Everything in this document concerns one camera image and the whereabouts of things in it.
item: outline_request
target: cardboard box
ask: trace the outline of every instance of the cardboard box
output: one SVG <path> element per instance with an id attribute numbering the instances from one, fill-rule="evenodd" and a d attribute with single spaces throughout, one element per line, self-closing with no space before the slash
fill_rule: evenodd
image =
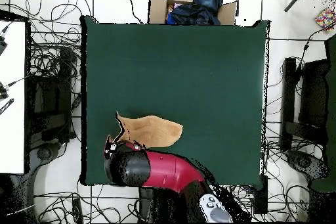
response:
<path id="1" fill-rule="evenodd" d="M 168 5 L 174 3 L 191 4 L 192 0 L 150 0 L 148 10 L 149 24 L 165 24 Z M 222 5 L 218 11 L 217 18 L 221 25 L 234 25 L 237 2 Z"/>

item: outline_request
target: white desk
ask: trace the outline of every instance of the white desk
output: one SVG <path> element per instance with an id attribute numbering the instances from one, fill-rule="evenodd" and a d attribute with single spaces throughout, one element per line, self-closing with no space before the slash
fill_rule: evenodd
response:
<path id="1" fill-rule="evenodd" d="M 0 31 L 9 22 L 0 21 Z M 0 56 L 0 82 L 3 85 L 24 77 L 25 24 L 12 23 L 5 33 L 7 47 Z M 0 115 L 0 173 L 24 172 L 24 80 L 7 91 L 0 108 L 10 99 L 14 102 Z"/>

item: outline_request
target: white tile floor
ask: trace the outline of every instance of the white tile floor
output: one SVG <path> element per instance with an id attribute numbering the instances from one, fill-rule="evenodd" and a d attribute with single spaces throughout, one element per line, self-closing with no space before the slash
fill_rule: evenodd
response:
<path id="1" fill-rule="evenodd" d="M 76 4 L 77 7 L 68 7 L 64 11 L 64 5 L 58 6 L 59 4 Z M 235 0 L 224 0 L 225 3 L 229 3 Z M 307 39 L 310 34 L 319 30 L 319 26 L 315 23 L 314 18 L 325 8 L 331 7 L 335 8 L 335 2 L 330 0 L 298 0 L 297 3 L 289 10 L 289 12 L 284 12 L 285 7 L 291 0 L 239 0 L 239 16 L 236 17 L 236 24 L 240 26 L 252 26 L 257 20 L 271 20 L 270 27 L 270 69 L 269 69 L 269 85 L 277 83 L 281 79 L 279 72 L 280 66 L 284 61 L 285 57 L 289 56 L 301 56 L 303 52 L 303 47 L 305 41 L 297 40 L 277 40 L 277 39 Z M 1 4 L 8 3 L 9 0 L 0 0 L 0 9 L 8 10 L 8 7 Z M 26 0 L 10 0 L 12 4 L 18 5 L 19 7 L 26 9 L 30 8 L 30 12 L 37 14 L 34 18 L 44 19 L 57 18 L 62 14 L 74 9 L 70 14 L 59 19 L 60 23 L 54 24 L 54 31 L 56 32 L 67 32 L 69 28 L 73 27 L 80 32 L 79 28 L 79 16 L 81 14 L 91 14 L 99 22 L 103 23 L 134 23 L 137 20 L 133 17 L 131 12 L 131 4 L 129 0 L 29 0 L 29 6 L 26 4 Z M 147 22 L 148 18 L 148 0 L 133 0 L 134 13 L 137 15 L 141 21 Z M 16 7 L 12 6 L 10 11 L 24 14 L 24 12 L 18 10 Z M 37 20 L 32 20 L 33 25 L 31 27 L 32 31 L 42 31 L 48 32 L 51 24 L 44 23 L 41 24 Z M 305 54 L 304 60 L 318 60 L 320 58 L 325 58 L 326 54 L 324 51 L 324 43 L 321 40 L 326 40 L 328 37 L 335 33 L 326 34 L 324 32 L 318 33 L 314 36 L 314 40 L 310 42 L 310 47 Z M 36 42 L 42 42 L 41 36 L 39 34 L 33 34 L 33 38 Z M 75 92 L 80 91 L 80 84 L 75 86 Z M 281 84 L 276 87 L 271 87 L 268 90 L 268 102 L 277 99 L 281 93 Z M 268 107 L 268 113 L 277 112 L 280 109 L 281 101 L 276 101 Z M 81 107 L 79 107 L 74 116 L 81 115 Z M 280 121 L 280 113 L 273 115 L 267 115 L 267 121 Z M 81 122 L 79 118 L 73 120 L 74 128 L 81 138 Z M 268 124 L 271 130 L 278 132 L 279 124 Z M 274 136 L 271 131 L 267 131 L 269 137 Z M 290 185 L 304 184 L 305 179 L 303 176 L 296 171 L 293 171 L 289 166 L 278 160 L 275 163 L 268 163 L 268 170 L 274 175 L 279 175 L 279 170 L 281 174 L 279 175 L 279 180 L 284 184 L 285 189 Z M 76 184 L 81 171 L 81 143 L 74 139 L 68 144 L 67 151 L 65 155 L 47 166 L 43 166 L 35 181 L 35 194 L 45 194 L 45 193 L 56 193 L 62 191 L 76 191 Z M 95 185 L 92 188 L 84 187 L 79 185 L 79 193 L 82 197 L 87 197 L 87 201 L 90 201 L 91 189 L 93 204 L 96 204 L 96 198 L 100 194 L 103 199 L 99 200 L 99 206 L 101 208 L 115 207 L 119 210 L 121 218 L 124 218 L 129 214 L 127 205 L 134 203 L 134 199 L 113 199 L 108 197 L 127 197 L 136 198 L 138 196 L 138 189 L 135 188 L 119 188 L 104 186 L 101 190 L 101 185 Z M 269 180 L 269 195 L 275 195 L 282 193 L 281 186 L 277 180 Z M 300 189 L 293 189 L 289 194 L 294 201 L 299 201 L 300 199 L 308 200 L 308 196 L 305 191 Z M 272 201 L 280 203 L 269 203 L 269 208 L 282 208 L 284 206 L 284 198 L 279 196 L 280 200 L 273 198 Z M 53 202 L 54 198 L 36 198 L 36 210 L 37 213 L 41 213 L 45 208 Z M 90 212 L 90 206 L 86 203 L 82 203 L 83 214 Z M 106 212 L 106 216 L 110 221 L 118 220 L 117 214 L 110 210 Z M 279 220 L 285 220 L 286 216 L 281 214 L 274 214 L 278 216 Z M 45 219 L 54 219 L 55 216 L 52 213 L 47 213 Z M 304 220 L 305 215 L 300 216 L 300 219 Z M 128 217 L 124 222 L 136 222 L 137 219 L 133 216 Z M 107 222 L 101 215 L 93 220 L 93 223 L 105 223 Z"/>

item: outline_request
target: power cord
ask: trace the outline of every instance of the power cord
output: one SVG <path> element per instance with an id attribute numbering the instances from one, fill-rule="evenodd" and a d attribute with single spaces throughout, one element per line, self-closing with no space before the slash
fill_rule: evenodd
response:
<path id="1" fill-rule="evenodd" d="M 287 192 L 286 192 L 286 194 L 285 194 L 285 204 L 286 204 L 286 206 L 287 206 L 287 208 L 288 208 L 288 211 L 289 211 L 289 213 L 290 213 L 290 215 L 291 215 L 291 217 L 296 221 L 296 222 L 298 222 L 299 220 L 298 219 L 296 219 L 296 217 L 293 215 L 293 212 L 292 212 L 292 210 L 291 210 L 291 208 L 289 207 L 289 202 L 288 202 L 288 193 L 289 193 L 289 191 L 291 190 L 291 189 L 294 189 L 295 187 L 300 187 L 300 188 L 302 188 L 302 189 L 304 189 L 306 192 L 308 192 L 308 193 L 310 193 L 310 191 L 307 189 L 307 188 L 305 188 L 305 187 L 303 187 L 302 185 L 292 185 L 291 187 L 289 187 L 288 189 L 287 189 Z"/>
<path id="2" fill-rule="evenodd" d="M 133 16 L 139 21 L 140 24 L 143 24 L 142 21 L 138 17 L 136 17 L 135 14 L 134 14 L 134 8 L 133 8 L 133 2 L 132 2 L 132 0 L 129 0 L 129 1 L 131 2 Z"/>
<path id="3" fill-rule="evenodd" d="M 10 26 L 12 23 L 14 23 L 14 21 L 10 22 L 6 27 L 4 27 L 4 28 L 2 29 L 2 31 L 0 32 L 0 35 L 4 34 L 4 33 L 8 30 L 9 26 Z"/>
<path id="4" fill-rule="evenodd" d="M 144 220 L 138 210 L 137 210 L 137 204 L 138 202 L 140 201 L 139 198 L 128 198 L 128 197 L 109 197 L 109 198 L 115 198 L 115 199 L 126 199 L 126 200 L 132 200 L 132 199 L 135 199 L 135 203 L 134 204 L 128 204 L 127 205 L 127 209 L 129 210 L 130 214 L 128 214 L 126 217 L 124 217 L 123 219 L 121 219 L 121 214 L 120 212 L 113 208 L 113 207 L 109 207 L 109 208 L 104 208 L 104 209 L 101 209 L 98 205 L 98 199 L 99 199 L 99 196 L 100 194 L 98 195 L 98 198 L 97 198 L 97 205 L 94 205 L 94 204 L 91 204 L 90 202 L 86 201 L 83 197 L 81 197 L 78 193 L 76 192 L 58 192 L 58 193 L 47 193 L 47 194 L 42 194 L 42 195 L 35 195 L 34 198 L 37 198 L 37 197 L 46 197 L 46 196 L 52 196 L 52 195 L 55 195 L 55 194 L 69 194 L 67 196 L 58 196 L 56 198 L 56 200 L 50 204 L 49 206 L 47 206 L 47 208 L 45 209 L 45 211 L 43 211 L 39 217 L 38 217 L 38 222 L 39 223 L 42 223 L 43 222 L 43 219 L 45 217 L 45 215 L 47 213 L 52 213 L 54 214 L 57 219 L 52 219 L 50 221 L 44 221 L 44 223 L 55 223 L 57 222 L 58 224 L 62 224 L 63 222 L 65 222 L 65 224 L 71 224 L 68 220 L 68 216 L 72 216 L 73 217 L 73 220 L 75 221 L 78 217 L 78 212 L 73 212 L 73 211 L 68 211 L 64 205 L 64 202 L 67 201 L 68 199 L 73 199 L 73 198 L 80 198 L 81 201 L 83 201 L 84 203 L 90 205 L 90 207 L 94 208 L 95 211 L 93 211 L 92 213 L 87 213 L 87 214 L 84 214 L 83 215 L 83 218 L 86 219 L 87 221 L 89 221 L 90 219 L 95 219 L 97 218 L 98 216 L 102 216 L 108 223 L 123 223 L 129 216 L 133 215 L 137 218 L 140 218 L 141 220 Z M 104 214 L 105 211 L 108 211 L 108 210 L 113 210 L 115 211 L 117 214 L 118 214 L 118 220 L 116 222 L 112 222 L 110 221 Z M 57 214 L 56 211 L 60 211 L 62 212 L 62 216 L 59 216 Z M 96 215 L 95 217 L 93 218 L 90 218 L 90 216 L 94 213 L 98 213 L 98 215 Z"/>
<path id="5" fill-rule="evenodd" d="M 312 40 L 312 37 L 313 37 L 316 33 L 319 33 L 319 32 L 321 32 L 321 31 L 324 31 L 324 30 L 328 29 L 328 28 L 332 28 L 332 27 L 334 27 L 334 25 L 336 25 L 336 21 L 334 21 L 333 23 L 331 23 L 330 25 L 326 26 L 325 28 L 322 28 L 322 29 L 320 29 L 320 30 L 318 30 L 318 31 L 316 31 L 316 32 L 314 32 L 314 33 L 312 33 L 312 34 L 310 35 L 310 37 L 308 38 L 308 40 L 307 40 L 307 42 L 306 42 L 306 45 L 303 47 L 303 54 L 302 54 L 302 57 L 301 57 L 301 61 L 300 61 L 299 65 L 298 65 L 298 67 L 297 67 L 297 73 L 298 73 L 299 75 L 302 74 L 302 62 L 303 62 L 303 57 L 305 56 L 305 53 L 306 53 L 306 51 L 307 51 L 308 48 L 309 48 L 309 45 L 308 45 L 308 44 L 309 44 L 310 41 Z"/>
<path id="6" fill-rule="evenodd" d="M 42 72 L 42 71 L 43 71 L 43 70 L 38 70 L 38 71 L 36 71 L 34 74 L 30 74 L 30 75 L 28 75 L 28 76 L 26 76 L 26 77 L 23 77 L 23 78 L 21 78 L 21 79 L 19 79 L 19 80 L 16 80 L 16 81 L 14 81 L 14 82 L 12 82 L 12 83 L 7 84 L 6 86 L 4 86 L 4 88 L 6 89 L 6 91 L 8 91 L 9 87 L 12 87 L 14 84 L 18 83 L 19 81 L 21 81 L 21 80 L 23 80 L 23 79 L 27 79 L 27 78 L 29 78 L 29 77 L 32 77 L 32 76 L 34 76 L 36 73 L 40 73 L 40 72 Z"/>

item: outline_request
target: floor tile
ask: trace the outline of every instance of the floor tile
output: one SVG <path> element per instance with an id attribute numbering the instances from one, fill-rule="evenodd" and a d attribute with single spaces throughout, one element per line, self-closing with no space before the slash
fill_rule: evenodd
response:
<path id="1" fill-rule="evenodd" d="M 271 20 L 270 37 L 308 39 L 311 34 L 321 29 L 315 18 L 326 8 L 335 8 L 335 0 L 298 0 L 292 8 L 284 9 L 291 0 L 263 0 L 262 19 Z M 324 31 L 314 35 L 313 39 L 326 40 L 335 34 Z"/>

